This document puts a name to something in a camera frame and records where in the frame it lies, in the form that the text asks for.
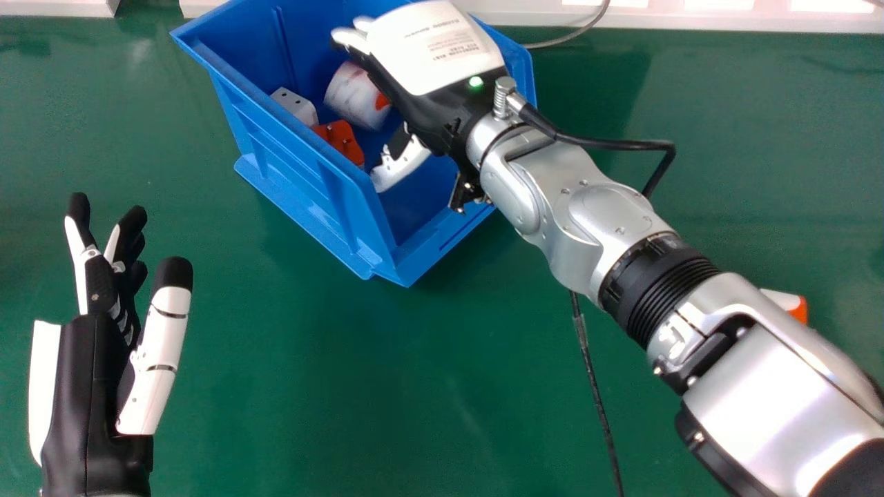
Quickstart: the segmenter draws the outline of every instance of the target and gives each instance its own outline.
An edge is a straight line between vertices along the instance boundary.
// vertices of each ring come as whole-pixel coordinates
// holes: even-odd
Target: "black cable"
[[[545,42],[537,42],[537,43],[525,43],[523,47],[528,50],[536,50],[536,49],[545,49],[548,47],[554,47],[556,45],[561,45],[564,42],[570,42],[574,40],[577,36],[580,36],[583,33],[586,33],[593,26],[597,25],[603,17],[605,17],[605,12],[607,12],[607,8],[611,5],[611,0],[602,0],[601,5],[598,6],[598,11],[596,11],[596,15],[590,19],[590,22],[587,22],[582,27],[572,31],[571,33],[565,34],[564,36],[560,36],[558,38],[553,38],[551,40],[547,40]]]
[[[563,133],[559,128],[546,119],[533,105],[526,103],[519,111],[519,117],[528,124],[536,127],[550,138],[565,143],[580,145],[587,149],[595,150],[620,150],[620,151],[648,151],[659,150],[666,154],[657,164],[654,173],[642,188],[642,195],[651,198],[663,175],[669,170],[669,165],[675,160],[675,144],[666,140],[603,140],[599,138],[584,138],[572,134]]]
[[[577,339],[580,341],[580,353],[583,355],[583,364],[586,366],[586,376],[590,379],[592,400],[596,404],[598,421],[602,425],[602,434],[605,436],[605,445],[607,446],[608,460],[611,462],[614,486],[617,488],[617,495],[624,497],[623,480],[620,476],[620,464],[617,462],[617,450],[613,446],[611,425],[607,421],[605,406],[602,404],[602,394],[598,390],[596,370],[592,367],[592,360],[590,359],[590,344],[586,337],[586,320],[583,318],[583,312],[580,311],[580,297],[574,291],[571,292],[571,310],[574,313],[574,329],[577,331]]]

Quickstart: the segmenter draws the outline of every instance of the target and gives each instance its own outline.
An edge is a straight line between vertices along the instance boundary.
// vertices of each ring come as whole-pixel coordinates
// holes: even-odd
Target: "white power adapter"
[[[271,98],[283,106],[283,109],[291,112],[300,122],[307,126],[316,126],[319,124],[319,117],[316,115],[316,106],[310,100],[294,93],[292,90],[279,87],[278,90],[271,94]]]

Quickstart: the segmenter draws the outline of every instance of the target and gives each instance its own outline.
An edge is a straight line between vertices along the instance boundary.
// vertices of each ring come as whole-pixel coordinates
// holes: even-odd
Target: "blue plastic bin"
[[[270,98],[286,87],[316,105],[319,122],[339,119],[323,105],[332,75],[346,59],[330,32],[354,17],[373,17],[403,0],[231,0],[172,31],[181,48],[209,70],[242,157],[234,169],[360,278],[411,286],[493,211],[447,208],[457,167],[431,157],[400,184],[378,194],[369,175]],[[483,25],[500,46],[526,98],[535,101],[528,51]],[[356,130],[373,164],[401,124]]]

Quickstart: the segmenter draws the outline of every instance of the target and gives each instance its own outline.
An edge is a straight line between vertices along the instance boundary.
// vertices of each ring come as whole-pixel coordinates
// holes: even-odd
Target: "black and white robotic hand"
[[[398,108],[408,143],[457,163],[452,209],[495,203],[564,287],[646,351],[649,370],[681,397],[680,438],[731,493],[884,495],[884,396],[874,381],[683,241],[644,195],[607,178],[581,139],[519,95],[469,15],[418,2],[331,38]],[[416,168],[387,162],[372,176],[395,181]]]
[[[135,206],[102,253],[89,231],[89,201],[73,194],[65,234],[79,316],[34,322],[28,386],[31,452],[41,495],[150,496],[153,435],[178,371],[194,273],[181,257],[156,268],[144,326],[135,295],[147,213]]]

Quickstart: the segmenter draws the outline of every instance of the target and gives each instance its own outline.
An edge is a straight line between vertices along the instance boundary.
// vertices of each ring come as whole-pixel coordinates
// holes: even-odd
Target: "green tabletop surface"
[[[155,495],[613,495],[568,293],[540,252],[494,214],[412,288],[359,280],[233,171],[208,74],[168,34],[182,22],[127,3],[0,19],[0,496],[40,485],[31,327],[76,312],[73,191],[101,243],[139,203],[148,265],[194,264]],[[881,36],[598,29],[535,68],[564,129],[674,140],[659,214],[722,269],[806,295],[811,324],[884,381]],[[659,160],[594,157],[637,187]],[[627,494],[723,495],[675,435],[679,399],[585,309]]]

